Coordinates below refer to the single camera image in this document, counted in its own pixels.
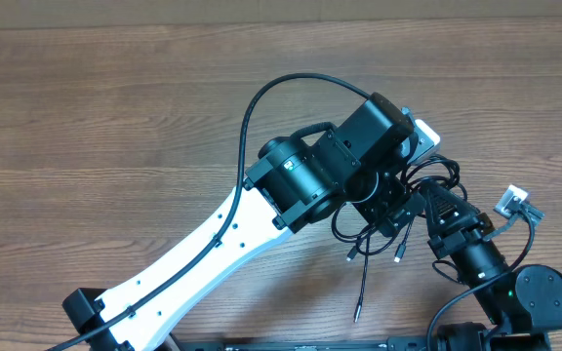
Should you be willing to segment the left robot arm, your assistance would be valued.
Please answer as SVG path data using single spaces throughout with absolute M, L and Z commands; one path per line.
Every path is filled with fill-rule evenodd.
M 440 138 L 381 95 L 342 124 L 314 124 L 265 144 L 215 212 L 141 273 L 110 289 L 80 288 L 63 302 L 95 350 L 154 350 L 207 294 L 244 263 L 351 204 L 392 233 L 420 209 L 399 173 Z

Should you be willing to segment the cardboard board backdrop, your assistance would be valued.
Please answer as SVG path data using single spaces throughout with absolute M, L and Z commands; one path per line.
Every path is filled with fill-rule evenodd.
M 562 17 L 562 0 L 0 0 L 0 29 Z

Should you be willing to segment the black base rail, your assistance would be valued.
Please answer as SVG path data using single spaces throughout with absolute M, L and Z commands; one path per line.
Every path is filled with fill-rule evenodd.
M 377 341 L 223 343 L 183 342 L 170 334 L 158 350 L 165 351 L 427 351 L 423 336 L 394 336 Z

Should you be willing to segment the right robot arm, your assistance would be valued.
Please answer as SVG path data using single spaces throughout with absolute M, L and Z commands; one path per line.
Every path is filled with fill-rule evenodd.
M 429 350 L 550 349 L 549 333 L 562 329 L 562 273 L 546 265 L 524 264 L 543 214 L 526 191 L 509 186 L 497 205 L 506 223 L 497 228 L 487 214 L 437 182 L 420 188 L 428 244 L 436 258 L 449 257 L 465 292 L 443 305 L 430 321 Z M 521 254 L 508 263 L 494 243 L 517 220 L 529 229 Z M 459 301 L 474 296 L 491 325 L 465 322 L 440 325 L 441 316 Z

